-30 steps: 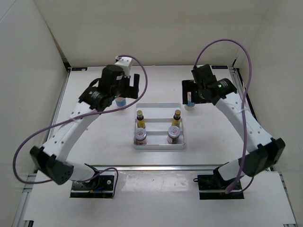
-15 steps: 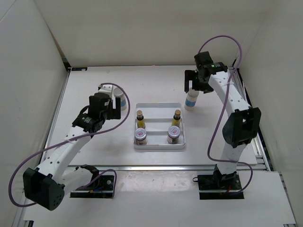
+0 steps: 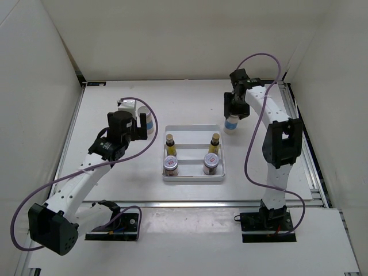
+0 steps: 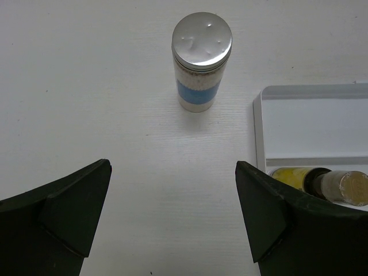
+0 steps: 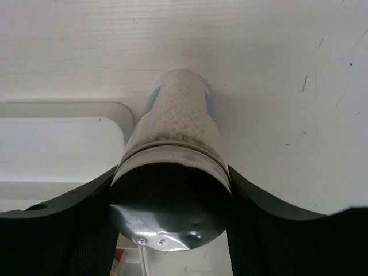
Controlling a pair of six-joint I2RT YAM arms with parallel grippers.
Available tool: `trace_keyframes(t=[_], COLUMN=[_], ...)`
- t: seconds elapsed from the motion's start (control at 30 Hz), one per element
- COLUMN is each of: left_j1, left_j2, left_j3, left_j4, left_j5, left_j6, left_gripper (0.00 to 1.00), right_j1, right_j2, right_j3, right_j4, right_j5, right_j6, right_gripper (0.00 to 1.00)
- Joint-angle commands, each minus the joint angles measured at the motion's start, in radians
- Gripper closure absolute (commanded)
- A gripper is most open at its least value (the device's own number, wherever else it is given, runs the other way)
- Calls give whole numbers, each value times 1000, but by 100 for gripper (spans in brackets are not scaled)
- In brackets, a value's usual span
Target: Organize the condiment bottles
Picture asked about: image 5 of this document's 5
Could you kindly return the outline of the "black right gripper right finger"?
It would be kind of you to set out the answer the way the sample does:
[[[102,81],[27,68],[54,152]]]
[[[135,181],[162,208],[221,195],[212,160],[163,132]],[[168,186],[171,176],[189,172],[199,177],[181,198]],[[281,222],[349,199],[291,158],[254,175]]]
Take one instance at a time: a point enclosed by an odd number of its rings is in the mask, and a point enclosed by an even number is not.
[[[367,207],[332,215],[299,208],[234,168],[227,240],[234,275],[366,275]]]

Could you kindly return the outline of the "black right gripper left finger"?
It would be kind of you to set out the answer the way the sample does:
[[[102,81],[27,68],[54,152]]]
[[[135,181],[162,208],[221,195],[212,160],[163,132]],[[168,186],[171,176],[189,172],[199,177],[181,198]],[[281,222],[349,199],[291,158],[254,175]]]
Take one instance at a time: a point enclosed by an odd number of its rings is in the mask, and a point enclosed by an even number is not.
[[[109,275],[118,231],[109,218],[115,168],[26,210],[1,213],[1,275]]]

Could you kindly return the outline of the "tall blue-label jar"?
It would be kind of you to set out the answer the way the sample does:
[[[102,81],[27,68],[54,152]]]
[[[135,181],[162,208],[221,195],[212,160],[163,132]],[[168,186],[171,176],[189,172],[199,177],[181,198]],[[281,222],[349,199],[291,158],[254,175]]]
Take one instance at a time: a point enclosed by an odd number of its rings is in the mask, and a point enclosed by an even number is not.
[[[207,82],[164,74],[129,138],[110,187],[114,226],[161,252],[202,247],[226,228],[231,180]]]

